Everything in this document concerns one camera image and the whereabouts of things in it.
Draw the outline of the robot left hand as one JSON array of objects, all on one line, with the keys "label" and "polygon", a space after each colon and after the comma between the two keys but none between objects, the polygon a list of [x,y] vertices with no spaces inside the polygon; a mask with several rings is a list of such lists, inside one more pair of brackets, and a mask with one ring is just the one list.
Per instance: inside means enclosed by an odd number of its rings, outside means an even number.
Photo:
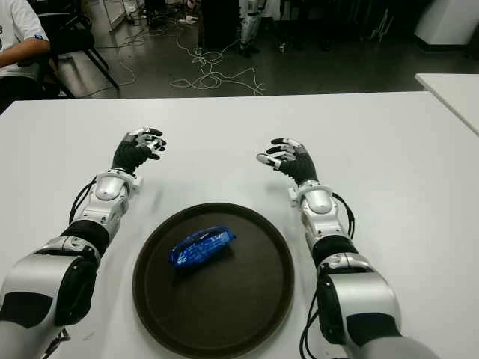
[{"label": "robot left hand", "polygon": [[166,141],[158,129],[141,127],[125,134],[115,150],[111,169],[118,169],[130,175],[148,159],[160,160],[165,151]]}]

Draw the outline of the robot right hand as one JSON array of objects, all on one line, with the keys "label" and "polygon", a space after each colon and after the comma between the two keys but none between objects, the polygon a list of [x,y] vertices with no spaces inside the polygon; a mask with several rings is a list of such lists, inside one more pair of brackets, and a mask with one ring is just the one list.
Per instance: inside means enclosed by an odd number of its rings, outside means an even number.
[{"label": "robot right hand", "polygon": [[295,184],[318,181],[314,162],[306,147],[292,138],[274,138],[265,153],[258,153],[256,160],[291,178]]}]

